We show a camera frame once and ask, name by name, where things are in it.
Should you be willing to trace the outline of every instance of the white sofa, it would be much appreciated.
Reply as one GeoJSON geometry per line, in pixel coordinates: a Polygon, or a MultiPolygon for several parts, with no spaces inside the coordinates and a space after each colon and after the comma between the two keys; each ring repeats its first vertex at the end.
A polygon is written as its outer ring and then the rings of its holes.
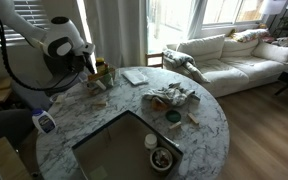
{"type": "Polygon", "coordinates": [[[164,67],[195,80],[214,97],[274,82],[288,69],[288,47],[258,39],[240,43],[219,35],[167,48],[164,67]]]}

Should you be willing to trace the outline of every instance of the small bowl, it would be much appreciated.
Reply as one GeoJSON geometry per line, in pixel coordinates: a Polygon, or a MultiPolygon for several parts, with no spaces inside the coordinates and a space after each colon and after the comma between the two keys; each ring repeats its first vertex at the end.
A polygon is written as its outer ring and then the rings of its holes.
{"type": "Polygon", "coordinates": [[[166,119],[172,123],[177,123],[181,120],[181,114],[175,110],[167,111],[165,116],[166,119]]]}
{"type": "Polygon", "coordinates": [[[150,162],[156,171],[165,172],[172,166],[173,156],[166,148],[158,147],[151,152],[150,162]]]}

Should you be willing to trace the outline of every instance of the couch cushion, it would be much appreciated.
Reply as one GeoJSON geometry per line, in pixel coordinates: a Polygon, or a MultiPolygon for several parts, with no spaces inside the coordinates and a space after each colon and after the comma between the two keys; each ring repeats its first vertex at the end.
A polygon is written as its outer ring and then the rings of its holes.
{"type": "Polygon", "coordinates": [[[241,86],[249,82],[244,72],[217,59],[198,62],[197,67],[216,89],[229,86],[241,86]]]}
{"type": "Polygon", "coordinates": [[[196,62],[219,59],[224,45],[224,35],[193,39],[178,45],[177,51],[186,53],[196,62]]]}
{"type": "Polygon", "coordinates": [[[250,81],[274,76],[288,69],[288,65],[253,56],[221,58],[220,60],[243,71],[250,81]]]}
{"type": "Polygon", "coordinates": [[[252,52],[256,57],[288,64],[288,47],[278,47],[267,43],[260,43],[252,52]]]}
{"type": "Polygon", "coordinates": [[[225,38],[221,57],[250,56],[252,51],[258,45],[258,41],[258,39],[255,39],[250,42],[241,43],[231,38],[225,38]]]}

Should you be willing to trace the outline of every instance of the marble table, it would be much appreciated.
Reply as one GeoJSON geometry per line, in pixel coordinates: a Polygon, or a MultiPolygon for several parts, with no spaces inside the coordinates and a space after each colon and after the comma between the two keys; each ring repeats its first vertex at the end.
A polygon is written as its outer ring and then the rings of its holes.
{"type": "MultiPolygon", "coordinates": [[[[212,95],[193,80],[180,74],[157,68],[134,67],[149,78],[145,85],[133,86],[123,76],[117,75],[115,86],[96,96],[90,96],[82,84],[66,92],[76,102],[54,104],[49,113],[57,123],[51,134],[39,133],[36,153],[40,171],[48,179],[84,179],[71,147],[126,110],[140,116],[165,137],[179,144],[183,160],[174,179],[215,179],[226,160],[229,149],[229,130],[226,117],[212,95]],[[172,109],[181,116],[180,128],[170,130],[171,122],[166,111],[153,111],[150,101],[142,99],[149,89],[161,89],[171,83],[181,82],[181,87],[192,89],[200,103],[187,101],[172,109]],[[105,108],[94,102],[107,100],[105,108]],[[200,121],[197,126],[187,114],[200,121]]],[[[132,68],[121,68],[120,73],[132,68]]]]}

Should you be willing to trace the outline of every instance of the lid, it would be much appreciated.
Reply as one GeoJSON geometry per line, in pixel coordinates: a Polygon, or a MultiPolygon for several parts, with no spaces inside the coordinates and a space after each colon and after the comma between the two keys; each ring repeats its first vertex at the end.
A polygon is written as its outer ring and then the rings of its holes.
{"type": "Polygon", "coordinates": [[[43,109],[33,109],[32,115],[38,116],[43,113],[43,109]]]}
{"type": "Polygon", "coordinates": [[[96,58],[96,62],[104,62],[104,58],[103,57],[98,57],[98,58],[96,58]]]}
{"type": "Polygon", "coordinates": [[[181,114],[175,110],[167,111],[165,116],[168,121],[171,121],[173,123],[177,123],[181,120],[181,114]]]}
{"type": "Polygon", "coordinates": [[[157,144],[157,138],[154,134],[148,134],[145,137],[145,144],[148,146],[155,146],[157,144]]]}

